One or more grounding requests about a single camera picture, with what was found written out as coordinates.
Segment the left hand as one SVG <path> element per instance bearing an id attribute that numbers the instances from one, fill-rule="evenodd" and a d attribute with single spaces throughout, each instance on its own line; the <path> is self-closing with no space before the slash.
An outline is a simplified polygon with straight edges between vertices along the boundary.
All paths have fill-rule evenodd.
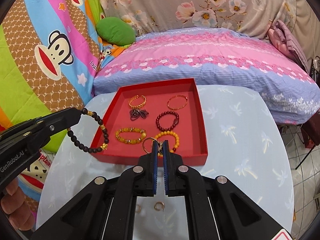
<path id="1" fill-rule="evenodd" d="M 25 194 L 18 185 L 18 179 L 10 182 L 5 190 L 7 194 L 1 199 L 1 208 L 9 216 L 10 224 L 14 229 L 30 230 L 35 224 L 35 218 L 25 201 Z"/>

